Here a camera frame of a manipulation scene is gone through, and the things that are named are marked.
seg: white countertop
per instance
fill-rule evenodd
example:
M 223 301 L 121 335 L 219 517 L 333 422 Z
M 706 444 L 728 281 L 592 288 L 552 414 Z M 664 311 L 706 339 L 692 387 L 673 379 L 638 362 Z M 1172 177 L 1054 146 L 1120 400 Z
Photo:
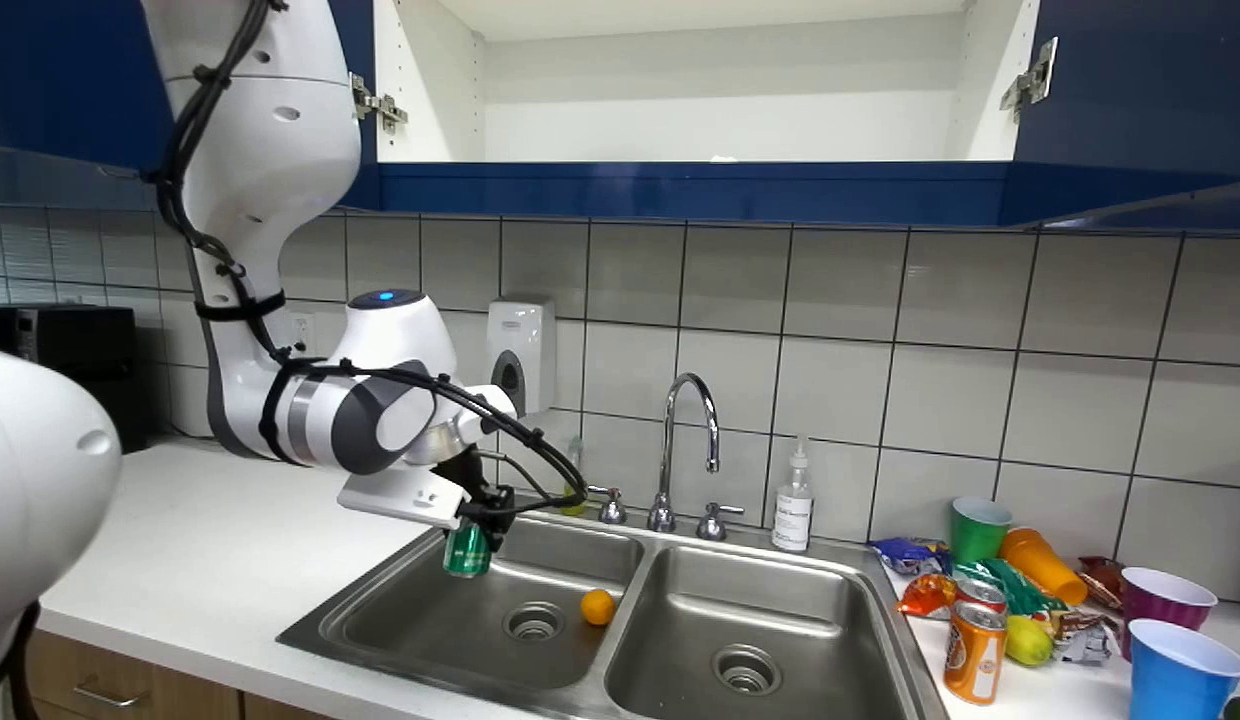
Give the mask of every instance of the white countertop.
M 341 483 L 341 471 L 235 460 L 218 444 L 135 454 L 97 545 L 46 597 L 40 627 L 325 716 L 529 716 L 277 644 L 287 624 L 424 531 L 346 511 Z M 950 624 L 911 627 L 941 679 Z M 1240 652 L 1240 608 L 1211 613 L 1203 631 Z M 943 685 L 941 695 L 958 720 L 1124 720 L 1127 665 L 1007 665 L 992 709 L 966 704 Z

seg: cup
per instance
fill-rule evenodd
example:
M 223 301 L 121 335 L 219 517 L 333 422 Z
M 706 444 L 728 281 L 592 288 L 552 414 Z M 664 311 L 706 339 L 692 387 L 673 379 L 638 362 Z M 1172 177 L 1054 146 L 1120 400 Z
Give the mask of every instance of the cup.
M 1088 585 L 1054 554 L 1054 545 L 1034 529 L 1012 529 L 1002 555 L 1030 575 L 1043 597 L 1070 608 L 1088 601 Z
M 950 504 L 950 554 L 960 564 L 998 559 L 1007 536 L 1012 511 L 998 509 L 990 496 L 958 496 Z
M 1181 627 L 1203 627 L 1216 603 L 1216 592 L 1187 575 L 1172 575 L 1161 568 L 1124 568 L 1124 624 L 1170 619 Z
M 1191 627 L 1133 619 L 1127 720 L 1221 720 L 1240 657 Z

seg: stainless steel sink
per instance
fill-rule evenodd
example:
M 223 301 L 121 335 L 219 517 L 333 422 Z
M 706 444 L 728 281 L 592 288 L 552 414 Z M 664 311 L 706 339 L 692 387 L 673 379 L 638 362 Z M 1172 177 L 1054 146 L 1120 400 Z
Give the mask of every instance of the stainless steel sink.
M 479 582 L 421 536 L 280 642 L 544 716 L 943 716 L 871 554 L 520 517 Z M 614 627 L 576 615 L 614 588 Z

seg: blue cup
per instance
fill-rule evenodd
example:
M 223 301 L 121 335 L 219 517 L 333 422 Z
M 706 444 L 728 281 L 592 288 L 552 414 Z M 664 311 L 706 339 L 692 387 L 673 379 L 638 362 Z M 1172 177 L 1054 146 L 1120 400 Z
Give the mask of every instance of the blue cup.
M 1133 619 L 1133 711 L 1127 720 L 1221 720 L 1240 685 L 1240 657 L 1203 631 Z

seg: soap dispenser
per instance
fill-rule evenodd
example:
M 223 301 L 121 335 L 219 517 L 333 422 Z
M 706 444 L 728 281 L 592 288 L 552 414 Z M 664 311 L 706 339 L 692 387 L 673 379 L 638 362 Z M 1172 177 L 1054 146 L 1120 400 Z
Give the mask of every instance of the soap dispenser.
M 787 483 L 776 494 L 774 545 L 785 554 L 810 554 L 811 545 L 811 483 L 810 483 L 810 440 L 799 438 L 787 457 Z

